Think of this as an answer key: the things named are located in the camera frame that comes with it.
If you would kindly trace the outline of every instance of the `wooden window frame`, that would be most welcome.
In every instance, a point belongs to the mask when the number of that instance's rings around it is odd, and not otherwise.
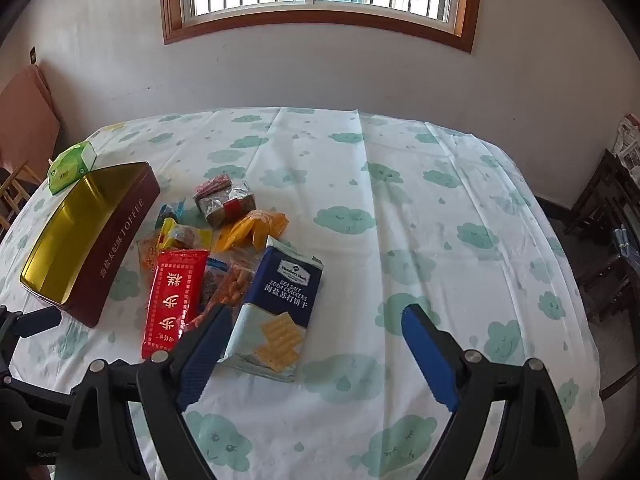
[[[269,25],[273,23],[338,23],[341,25],[356,25],[358,27],[381,28],[401,32],[409,36],[417,36],[436,41],[464,52],[471,53],[480,0],[458,0],[453,32],[430,27],[415,22],[408,22],[398,18],[351,12],[348,10],[325,9],[297,9],[297,10],[266,10],[240,14],[226,18],[218,18],[199,23],[183,23],[181,0],[160,0],[162,10],[162,33],[164,44],[194,38],[210,32],[228,30],[230,28],[251,27],[254,25]]]

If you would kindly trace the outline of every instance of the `cracker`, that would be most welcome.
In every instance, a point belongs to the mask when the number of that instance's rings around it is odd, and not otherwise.
[[[263,323],[260,330],[276,355],[286,353],[304,340],[288,312],[283,312],[274,319]]]
[[[283,354],[275,355],[269,344],[258,346],[254,350],[254,354],[259,357],[260,361],[277,373],[281,373],[287,366],[300,359],[300,354],[293,349],[289,349]]]

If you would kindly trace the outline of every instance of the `table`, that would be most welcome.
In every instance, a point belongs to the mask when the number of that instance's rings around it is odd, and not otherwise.
[[[171,114],[90,136],[96,168],[148,160],[162,203],[220,173],[244,178],[259,208],[290,220],[283,240],[324,262],[294,383],[219,367],[186,421],[216,476],[414,479],[449,418],[399,327],[418,303],[463,348],[494,362],[542,359],[564,407],[578,462],[604,428],[598,353],[572,270],[513,161],[472,135],[356,111],[244,108]],[[22,265],[64,192],[34,193],[0,245],[0,301],[42,307]],[[13,373],[68,391],[95,358],[140,361],[148,290],[135,244],[93,330],[63,316],[16,349]],[[481,478],[501,406],[469,478]],[[151,478],[164,478],[139,406],[132,414]]]

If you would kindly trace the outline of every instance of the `window frame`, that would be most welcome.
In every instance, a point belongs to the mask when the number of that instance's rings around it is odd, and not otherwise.
[[[410,13],[403,10],[398,10],[397,12],[401,14],[395,18],[391,15],[393,12],[388,12],[389,15],[369,14],[354,8],[354,6],[362,4],[328,0],[316,1],[312,6],[295,2],[278,2],[276,5],[270,4],[268,6],[257,4],[235,7],[223,11],[225,15],[217,15],[215,19],[204,14],[187,22],[184,20],[182,12],[182,0],[160,0],[160,2],[164,44],[175,43],[219,30],[254,25],[337,23],[401,32],[409,36],[436,41],[469,53],[471,53],[474,43],[480,4],[480,0],[457,0],[455,8],[452,6],[450,10],[455,13],[451,28],[447,26],[447,23],[439,25],[436,20],[431,20],[434,22],[433,25],[425,25],[424,22],[419,23],[417,20],[411,21]]]

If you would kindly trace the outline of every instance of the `blue gripper pad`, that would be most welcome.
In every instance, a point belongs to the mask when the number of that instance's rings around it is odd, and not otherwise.
[[[401,318],[402,336],[409,345],[420,371],[431,389],[433,397],[451,413],[460,403],[456,393],[456,377],[431,335],[422,325],[411,306],[405,307]]]
[[[180,412],[200,400],[213,368],[225,351],[232,327],[231,309],[221,309],[185,362],[180,372],[180,391],[175,399]]]
[[[61,319],[60,310],[55,306],[48,306],[35,312],[22,314],[15,320],[13,329],[15,335],[29,337],[58,326]]]

